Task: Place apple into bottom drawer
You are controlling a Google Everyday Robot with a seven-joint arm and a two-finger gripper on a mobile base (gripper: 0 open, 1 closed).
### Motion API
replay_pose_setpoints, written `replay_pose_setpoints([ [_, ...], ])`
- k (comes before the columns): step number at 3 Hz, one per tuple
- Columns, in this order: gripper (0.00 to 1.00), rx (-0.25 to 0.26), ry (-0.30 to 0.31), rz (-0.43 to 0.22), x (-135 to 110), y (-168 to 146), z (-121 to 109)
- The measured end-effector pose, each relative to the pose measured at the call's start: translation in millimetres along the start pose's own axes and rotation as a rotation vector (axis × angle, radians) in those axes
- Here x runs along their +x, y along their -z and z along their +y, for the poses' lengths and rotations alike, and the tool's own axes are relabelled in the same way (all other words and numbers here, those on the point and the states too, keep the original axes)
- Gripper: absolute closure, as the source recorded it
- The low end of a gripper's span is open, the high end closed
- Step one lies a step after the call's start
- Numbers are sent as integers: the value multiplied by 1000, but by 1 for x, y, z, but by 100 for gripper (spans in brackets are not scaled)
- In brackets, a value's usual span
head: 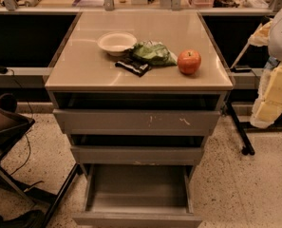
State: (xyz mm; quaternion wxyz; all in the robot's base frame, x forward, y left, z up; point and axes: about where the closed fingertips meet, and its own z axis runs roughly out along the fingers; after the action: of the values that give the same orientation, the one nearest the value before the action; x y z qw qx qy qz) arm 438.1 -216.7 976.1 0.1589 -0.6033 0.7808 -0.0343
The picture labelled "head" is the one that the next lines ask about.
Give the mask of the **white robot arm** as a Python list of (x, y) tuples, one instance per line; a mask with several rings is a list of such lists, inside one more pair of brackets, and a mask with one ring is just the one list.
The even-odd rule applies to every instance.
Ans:
[(267, 128), (282, 114), (282, 9), (248, 39), (252, 46), (267, 46), (270, 58), (259, 82), (250, 123)]

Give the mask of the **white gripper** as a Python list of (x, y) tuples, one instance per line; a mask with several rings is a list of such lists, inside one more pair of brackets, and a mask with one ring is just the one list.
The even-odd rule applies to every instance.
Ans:
[[(272, 22), (260, 25), (248, 39), (255, 47), (269, 43)], [(273, 70), (265, 69), (261, 76), (258, 98), (254, 101), (250, 123), (254, 127), (267, 128), (282, 114), (282, 62)]]

